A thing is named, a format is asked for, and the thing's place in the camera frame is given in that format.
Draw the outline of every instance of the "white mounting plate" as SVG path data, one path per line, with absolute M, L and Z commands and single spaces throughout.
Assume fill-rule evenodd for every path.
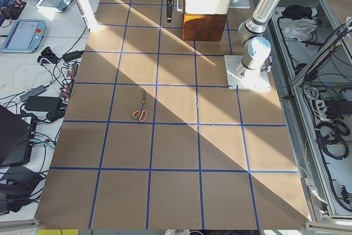
M 234 55 L 225 55 L 225 66 L 227 74 L 227 83 L 229 89 L 243 89 L 243 90 L 258 90 L 258 91 L 269 91 L 271 89 L 268 73 L 266 71 L 260 72 L 260 75 L 257 76 L 257 79 L 251 79 L 250 82 L 245 81 L 244 79 L 238 78 L 235 72 L 235 66 L 242 60 L 243 56 L 234 56 Z
M 249 0 L 237 0 L 236 2 L 230 2 L 229 8 L 249 9 L 251 8 L 251 4 Z

